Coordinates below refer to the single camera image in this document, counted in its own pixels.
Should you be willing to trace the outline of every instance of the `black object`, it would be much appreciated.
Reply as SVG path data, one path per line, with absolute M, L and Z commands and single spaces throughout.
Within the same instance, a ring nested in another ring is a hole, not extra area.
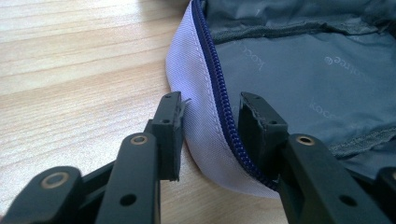
M 37 175 L 1 223 L 160 223 L 160 180 L 178 180 L 184 106 L 180 92 L 166 94 L 145 132 L 83 178 L 73 167 Z
M 249 156 L 265 174 L 276 175 L 290 223 L 396 222 L 394 168 L 376 181 L 380 197 L 373 197 L 381 211 L 317 138 L 289 135 L 286 122 L 260 96 L 242 92 L 239 126 Z

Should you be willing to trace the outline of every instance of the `wood grain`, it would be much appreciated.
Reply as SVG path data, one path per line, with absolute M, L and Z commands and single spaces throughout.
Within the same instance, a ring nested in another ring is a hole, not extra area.
M 85 175 L 115 159 L 169 92 L 164 59 L 187 1 L 0 2 L 0 214 L 60 165 Z M 163 223 L 286 223 L 279 200 L 207 180 L 186 146 L 162 182 Z

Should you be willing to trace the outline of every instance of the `bag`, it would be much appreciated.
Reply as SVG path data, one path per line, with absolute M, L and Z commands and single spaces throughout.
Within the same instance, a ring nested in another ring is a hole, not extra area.
M 191 99 L 184 122 L 195 162 L 224 188 L 278 197 L 238 135 L 241 91 L 345 164 L 381 152 L 396 135 L 395 36 L 390 0 L 192 0 L 166 72 L 172 91 Z

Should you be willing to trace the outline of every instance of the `wood surface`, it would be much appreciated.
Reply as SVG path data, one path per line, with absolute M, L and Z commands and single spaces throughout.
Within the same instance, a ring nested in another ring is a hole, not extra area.
M 0 215 L 35 175 L 113 161 L 168 93 L 164 59 L 186 0 L 0 1 Z M 163 223 L 287 223 L 280 200 L 223 189 L 187 146 L 162 182 Z

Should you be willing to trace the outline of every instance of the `navy blue zipper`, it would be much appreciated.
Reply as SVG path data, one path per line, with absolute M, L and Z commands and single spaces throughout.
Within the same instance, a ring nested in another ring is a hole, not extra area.
M 230 107 L 224 76 L 219 63 L 219 57 L 209 33 L 209 29 L 207 28 L 204 12 L 202 11 L 201 0 L 193 0 L 191 3 L 191 10 L 195 29 L 209 70 L 221 129 L 224 133 L 227 144 L 238 162 L 249 175 L 259 180 L 269 189 L 276 190 L 276 182 L 266 177 L 251 161 L 239 138 L 238 131 L 236 130 L 235 122 L 233 120 L 233 113 Z

